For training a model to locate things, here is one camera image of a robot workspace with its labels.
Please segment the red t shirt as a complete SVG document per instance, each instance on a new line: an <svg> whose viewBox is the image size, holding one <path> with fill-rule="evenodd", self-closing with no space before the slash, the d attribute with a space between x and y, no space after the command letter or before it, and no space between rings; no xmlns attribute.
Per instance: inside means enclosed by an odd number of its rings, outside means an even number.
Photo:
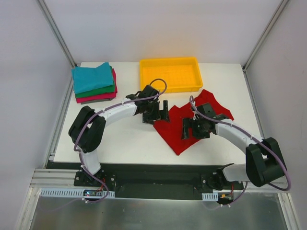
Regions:
<svg viewBox="0 0 307 230"><path fill-rule="evenodd" d="M201 93L196 98L194 98L194 101L196 103L196 106L210 103L216 114L224 114L229 119L234 120L231 111L221 106L215 99L213 93L207 90L202 90ZM175 152L176 155L180 155L190 146L199 141L192 136L191 130L189 131L189 138L182 139L183 118L192 118L193 115L194 113L192 112L189 103L185 104L181 108L174 105L169 110L169 122L165 120L158 120L155 121L153 125L159 135Z"/></svg>

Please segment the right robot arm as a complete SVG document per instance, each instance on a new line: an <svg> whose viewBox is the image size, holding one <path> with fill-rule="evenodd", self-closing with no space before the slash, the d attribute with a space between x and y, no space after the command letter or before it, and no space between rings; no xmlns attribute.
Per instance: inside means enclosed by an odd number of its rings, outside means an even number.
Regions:
<svg viewBox="0 0 307 230"><path fill-rule="evenodd" d="M210 103L196 106L191 102L192 118L183 119L182 139L220 136L245 154L244 164L230 163L207 178L207 185L216 190L227 189L233 182L250 182L256 187L281 177L288 178L286 165L277 140L248 133L224 114L216 114Z"/></svg>

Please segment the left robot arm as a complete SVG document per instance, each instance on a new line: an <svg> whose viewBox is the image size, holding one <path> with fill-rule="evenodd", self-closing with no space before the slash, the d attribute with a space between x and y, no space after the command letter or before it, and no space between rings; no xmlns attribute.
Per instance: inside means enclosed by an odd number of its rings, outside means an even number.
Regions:
<svg viewBox="0 0 307 230"><path fill-rule="evenodd" d="M74 151L79 154L81 168L86 172L84 179L90 186L97 186L101 182L101 165L96 149L101 144L107 126L138 114L142 115L142 122L146 124L170 121L168 100L163 100L163 109L160 109L161 94L151 85L146 85L142 91L129 94L120 103L98 112L89 106L79 111L68 134L74 143Z"/></svg>

